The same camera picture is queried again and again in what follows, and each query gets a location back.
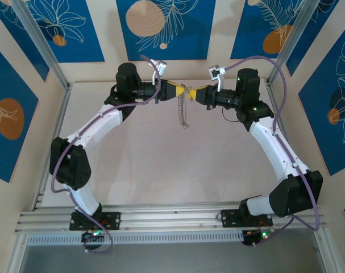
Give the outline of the controller board with green light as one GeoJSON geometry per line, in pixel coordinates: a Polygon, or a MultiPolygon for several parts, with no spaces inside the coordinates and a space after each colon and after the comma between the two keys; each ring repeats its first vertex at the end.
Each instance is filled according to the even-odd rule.
{"type": "Polygon", "coordinates": [[[104,242],[105,236],[100,231],[86,231],[81,235],[82,243],[104,242]]]}
{"type": "Polygon", "coordinates": [[[256,246],[268,239],[270,235],[271,232],[268,230],[243,230],[242,244],[248,247],[256,246]]]}

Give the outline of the grey metal sheet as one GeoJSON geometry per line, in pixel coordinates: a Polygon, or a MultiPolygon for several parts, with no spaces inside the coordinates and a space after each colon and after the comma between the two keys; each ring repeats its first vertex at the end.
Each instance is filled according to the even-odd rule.
{"type": "Polygon", "coordinates": [[[77,246],[31,246],[19,273],[326,273],[314,248],[249,249],[235,243],[117,245],[107,254],[77,246]]]}

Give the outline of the blue floral wall panel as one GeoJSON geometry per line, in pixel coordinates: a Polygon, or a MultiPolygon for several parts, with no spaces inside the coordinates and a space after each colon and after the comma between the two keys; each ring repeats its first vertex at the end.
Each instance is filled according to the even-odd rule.
{"type": "Polygon", "coordinates": [[[230,59],[280,53],[305,0],[246,0],[230,59]]]}
{"type": "Polygon", "coordinates": [[[49,66],[34,45],[9,0],[0,0],[0,20],[45,82],[49,74],[49,66]]]}
{"type": "Polygon", "coordinates": [[[329,174],[345,168],[345,30],[299,92],[329,174]]]}
{"type": "Polygon", "coordinates": [[[10,182],[38,98],[0,52],[0,179],[10,182]]]}
{"type": "Polygon", "coordinates": [[[345,77],[345,0],[323,3],[328,10],[315,12],[286,62],[291,85],[304,85],[320,64],[324,79],[345,77]]]}
{"type": "Polygon", "coordinates": [[[86,0],[26,3],[59,63],[104,62],[86,0]]]}
{"type": "Polygon", "coordinates": [[[215,3],[116,0],[128,60],[206,60],[215,3]]]}

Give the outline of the aluminium side rail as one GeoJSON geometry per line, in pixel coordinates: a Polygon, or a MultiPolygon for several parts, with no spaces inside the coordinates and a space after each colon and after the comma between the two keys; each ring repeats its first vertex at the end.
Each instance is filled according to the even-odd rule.
{"type": "Polygon", "coordinates": [[[304,188],[302,174],[308,170],[307,165],[294,152],[293,121],[297,117],[298,97],[291,92],[283,92],[281,106],[275,99],[275,93],[268,83],[265,84],[275,116],[266,117],[260,122],[261,127],[255,129],[254,135],[268,157],[278,179],[277,186],[266,197],[271,206],[274,203],[286,204],[296,202],[301,188],[304,188]]]}
{"type": "MultiPolygon", "coordinates": [[[[56,121],[55,121],[55,124],[54,124],[53,129],[52,129],[50,143],[52,142],[52,140],[54,138],[59,136],[59,133],[61,131],[61,127],[63,124],[63,120],[65,117],[66,108],[68,106],[69,97],[70,97],[72,88],[73,88],[73,83],[68,84],[68,88],[65,90],[65,94],[62,97],[61,104],[57,110],[56,121]]],[[[48,146],[46,158],[44,159],[44,162],[42,165],[43,168],[42,168],[42,171],[38,177],[38,186],[36,187],[36,190],[35,190],[32,204],[30,206],[30,211],[34,211],[35,209],[37,209],[38,198],[44,192],[45,186],[47,184],[48,175],[49,175],[49,160],[51,157],[50,146],[51,146],[51,144],[49,144],[49,146],[48,146]]]]}

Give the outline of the aluminium frame post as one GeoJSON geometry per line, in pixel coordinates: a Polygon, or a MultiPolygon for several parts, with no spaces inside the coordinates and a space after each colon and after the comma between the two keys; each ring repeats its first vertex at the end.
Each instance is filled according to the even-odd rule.
{"type": "Polygon", "coordinates": [[[30,36],[32,42],[38,49],[44,61],[49,66],[50,70],[53,72],[56,80],[59,82],[60,86],[64,91],[68,91],[70,83],[65,77],[56,56],[52,52],[46,38],[44,37],[40,27],[38,26],[36,20],[29,11],[27,5],[22,0],[9,0],[11,7],[15,11],[17,17],[21,21],[26,32],[30,36]]]}
{"type": "Polygon", "coordinates": [[[305,0],[302,10],[297,15],[292,29],[278,55],[277,65],[283,71],[283,68],[295,49],[303,31],[305,30],[311,16],[313,15],[320,0],[305,0]]]}

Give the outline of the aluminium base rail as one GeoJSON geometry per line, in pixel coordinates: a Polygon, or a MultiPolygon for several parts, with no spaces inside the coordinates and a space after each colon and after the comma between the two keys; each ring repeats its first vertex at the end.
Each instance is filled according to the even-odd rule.
{"type": "MultiPolygon", "coordinates": [[[[104,212],[120,212],[120,232],[211,231],[222,230],[216,219],[224,209],[237,209],[238,202],[191,204],[105,205],[104,212]]],[[[39,207],[21,212],[17,234],[54,234],[69,231],[72,206],[39,207]]]]}

